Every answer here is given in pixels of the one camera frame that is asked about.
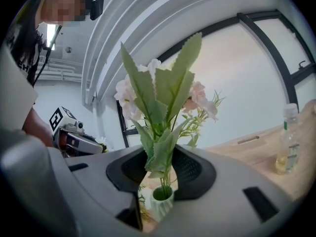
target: ceiling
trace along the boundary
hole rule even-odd
[[[108,4],[110,0],[104,0],[104,6]],[[75,22],[73,26],[63,27],[56,39],[55,50],[52,51],[50,58],[67,60],[70,62],[83,63],[85,52],[89,43],[90,36],[98,20],[90,20],[87,17],[86,21]],[[47,25],[45,23],[39,26],[39,31],[43,33],[43,38],[46,38]],[[95,55],[92,60],[92,66],[98,58],[98,54],[102,48],[103,42],[106,36],[102,36],[97,45]],[[65,52],[66,47],[71,47],[72,52],[67,54]],[[76,73],[81,73],[82,67],[76,67]]]

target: plastic bottle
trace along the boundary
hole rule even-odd
[[[280,136],[282,150],[276,158],[278,174],[291,173],[298,161],[300,135],[297,116],[298,108],[296,104],[288,104],[283,108],[284,126]]]

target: black t-shirt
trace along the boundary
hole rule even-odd
[[[13,59],[30,84],[35,80],[42,39],[35,28],[41,0],[28,0],[14,18],[5,38]]]

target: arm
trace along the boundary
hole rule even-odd
[[[27,134],[39,138],[47,147],[53,147],[52,134],[48,124],[39,117],[33,108],[27,115],[22,129]]]

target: person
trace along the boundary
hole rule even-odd
[[[27,0],[7,32],[5,43],[26,80],[33,85],[43,46],[38,26],[41,23],[64,26],[68,22],[82,21],[87,15],[85,0]],[[32,107],[22,128],[27,134],[41,139],[53,147],[52,134]]]

